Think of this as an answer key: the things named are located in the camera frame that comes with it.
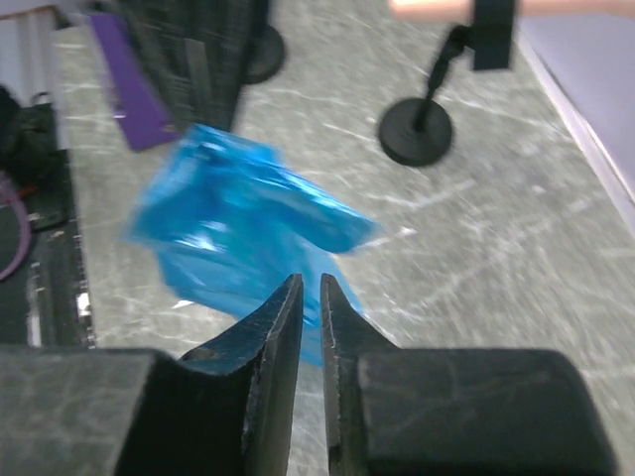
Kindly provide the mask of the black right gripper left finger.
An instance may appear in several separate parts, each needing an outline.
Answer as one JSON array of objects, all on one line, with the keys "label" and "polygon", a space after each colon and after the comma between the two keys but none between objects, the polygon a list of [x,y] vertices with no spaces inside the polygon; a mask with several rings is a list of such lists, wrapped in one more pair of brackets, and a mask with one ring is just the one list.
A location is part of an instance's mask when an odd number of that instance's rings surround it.
[{"label": "black right gripper left finger", "polygon": [[181,358],[154,349],[1,350],[5,475],[282,475],[303,281]]}]

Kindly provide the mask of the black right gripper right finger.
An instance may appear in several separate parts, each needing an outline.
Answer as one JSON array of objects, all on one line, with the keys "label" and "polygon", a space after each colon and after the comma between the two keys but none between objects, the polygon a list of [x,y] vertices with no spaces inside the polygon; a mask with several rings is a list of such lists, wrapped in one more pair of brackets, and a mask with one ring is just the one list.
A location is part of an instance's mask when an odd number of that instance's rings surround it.
[{"label": "black right gripper right finger", "polygon": [[544,348],[401,348],[320,283],[333,475],[614,475],[572,361]]}]

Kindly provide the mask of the blue plastic trash bag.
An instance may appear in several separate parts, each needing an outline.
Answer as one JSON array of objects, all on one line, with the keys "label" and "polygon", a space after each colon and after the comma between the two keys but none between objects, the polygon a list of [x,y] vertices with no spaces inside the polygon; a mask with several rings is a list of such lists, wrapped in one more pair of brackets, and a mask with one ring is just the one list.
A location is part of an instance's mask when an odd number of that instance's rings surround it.
[{"label": "blue plastic trash bag", "polygon": [[289,170],[271,147],[194,125],[140,194],[127,237],[181,299],[243,317],[290,275],[304,282],[301,357],[319,365],[320,279],[375,221]]}]

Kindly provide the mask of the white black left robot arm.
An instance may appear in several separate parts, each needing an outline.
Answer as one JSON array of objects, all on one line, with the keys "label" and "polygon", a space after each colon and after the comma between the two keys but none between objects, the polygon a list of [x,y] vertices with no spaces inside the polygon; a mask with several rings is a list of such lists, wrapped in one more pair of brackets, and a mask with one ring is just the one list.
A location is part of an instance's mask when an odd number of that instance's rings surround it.
[{"label": "white black left robot arm", "polygon": [[232,128],[256,31],[266,14],[250,0],[115,3],[146,78],[176,126]]}]

